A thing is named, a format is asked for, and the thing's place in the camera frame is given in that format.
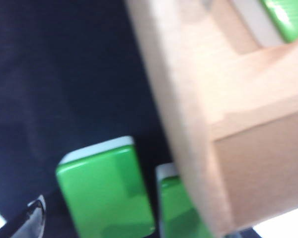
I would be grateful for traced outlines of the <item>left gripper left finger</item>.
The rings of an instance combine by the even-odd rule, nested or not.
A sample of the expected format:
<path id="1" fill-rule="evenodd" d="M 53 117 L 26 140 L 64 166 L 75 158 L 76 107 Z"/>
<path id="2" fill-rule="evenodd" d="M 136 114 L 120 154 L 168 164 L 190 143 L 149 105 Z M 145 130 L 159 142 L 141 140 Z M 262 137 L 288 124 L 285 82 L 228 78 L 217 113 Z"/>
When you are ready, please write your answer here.
<path id="1" fill-rule="evenodd" d="M 42 238 L 46 223 L 46 201 L 43 195 L 29 202 L 8 225 L 8 238 Z"/>

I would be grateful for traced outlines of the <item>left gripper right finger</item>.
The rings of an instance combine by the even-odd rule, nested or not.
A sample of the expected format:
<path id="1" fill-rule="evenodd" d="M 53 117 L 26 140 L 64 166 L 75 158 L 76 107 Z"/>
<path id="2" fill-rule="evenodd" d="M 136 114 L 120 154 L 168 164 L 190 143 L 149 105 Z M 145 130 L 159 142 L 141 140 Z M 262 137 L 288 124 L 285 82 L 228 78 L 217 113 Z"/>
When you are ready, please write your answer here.
<path id="1" fill-rule="evenodd" d="M 253 228 L 248 228 L 229 234 L 228 238 L 261 238 L 261 236 Z"/>

